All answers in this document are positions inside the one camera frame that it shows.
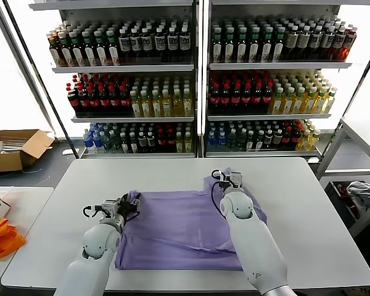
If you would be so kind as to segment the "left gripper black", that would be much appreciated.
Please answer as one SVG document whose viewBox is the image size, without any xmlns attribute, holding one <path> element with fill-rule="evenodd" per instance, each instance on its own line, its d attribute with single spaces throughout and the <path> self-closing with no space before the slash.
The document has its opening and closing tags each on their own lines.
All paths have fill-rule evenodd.
<svg viewBox="0 0 370 296">
<path fill-rule="evenodd" d="M 119 203 L 117 213 L 122 216 L 125 221 L 130 221 L 140 214 L 139 205 L 139 199 L 133 199 L 130 201 L 128 198 L 128 193 L 126 193 L 121 197 L 121 202 Z"/>
</svg>

